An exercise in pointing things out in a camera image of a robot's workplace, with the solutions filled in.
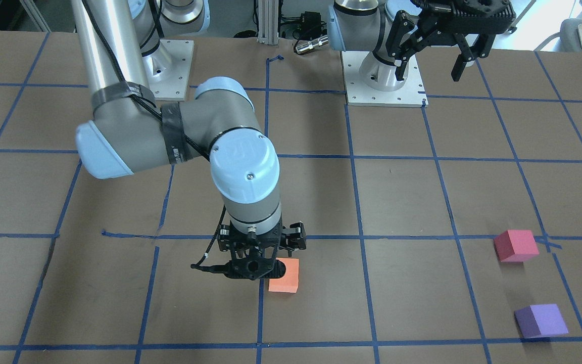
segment floor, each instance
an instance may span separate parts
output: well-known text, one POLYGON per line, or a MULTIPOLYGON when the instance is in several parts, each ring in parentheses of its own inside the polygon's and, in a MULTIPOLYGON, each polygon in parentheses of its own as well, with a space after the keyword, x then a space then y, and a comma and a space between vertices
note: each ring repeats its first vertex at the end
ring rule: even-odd
POLYGON ((208 165, 94 179, 76 35, 0 32, 0 362, 582 362, 582 55, 495 50, 454 83, 427 49, 429 106, 395 109, 346 105, 336 52, 195 42, 190 85, 240 81, 279 154, 298 293, 190 269, 208 165), (507 229, 540 256, 499 263, 507 229), (522 339, 543 303, 569 334, 522 339))

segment metal base plate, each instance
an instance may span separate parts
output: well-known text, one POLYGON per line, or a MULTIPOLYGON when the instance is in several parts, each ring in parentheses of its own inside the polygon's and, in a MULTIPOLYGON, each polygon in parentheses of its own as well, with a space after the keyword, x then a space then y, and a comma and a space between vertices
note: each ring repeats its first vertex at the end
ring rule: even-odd
POLYGON ((358 106, 391 106, 395 108, 421 108, 428 105, 421 72, 416 58, 409 60, 410 69, 406 84, 395 92, 382 92, 365 84, 358 69, 369 52, 342 52, 343 74, 347 90, 347 103, 358 106))
POLYGON ((195 44, 192 40, 162 39, 161 46, 168 50, 175 67, 157 76, 150 77, 148 74, 150 90, 160 101, 185 101, 195 44))

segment purple foam cube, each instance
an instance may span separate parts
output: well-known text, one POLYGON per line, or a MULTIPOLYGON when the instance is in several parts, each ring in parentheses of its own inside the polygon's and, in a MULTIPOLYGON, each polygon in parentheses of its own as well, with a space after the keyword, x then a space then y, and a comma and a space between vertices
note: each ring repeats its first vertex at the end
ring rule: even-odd
POLYGON ((568 334, 569 330, 556 304, 533 304, 518 309, 515 318, 520 326, 522 336, 552 337, 568 334))

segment orange foam cube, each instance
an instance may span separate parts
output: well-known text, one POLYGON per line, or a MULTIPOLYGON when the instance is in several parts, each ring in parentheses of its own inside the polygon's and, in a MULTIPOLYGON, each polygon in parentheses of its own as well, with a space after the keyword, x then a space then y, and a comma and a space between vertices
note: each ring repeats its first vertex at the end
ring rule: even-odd
POLYGON ((297 292, 300 260, 296 258, 278 258, 277 260, 284 263, 286 272, 282 278, 268 280, 268 292, 297 292))

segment red foam cube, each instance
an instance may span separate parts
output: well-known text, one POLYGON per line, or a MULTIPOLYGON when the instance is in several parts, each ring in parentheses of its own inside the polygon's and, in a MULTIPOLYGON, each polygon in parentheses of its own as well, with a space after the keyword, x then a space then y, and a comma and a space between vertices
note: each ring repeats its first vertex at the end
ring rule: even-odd
POLYGON ((530 230, 507 230, 494 243, 501 262, 525 262, 540 254, 530 230))

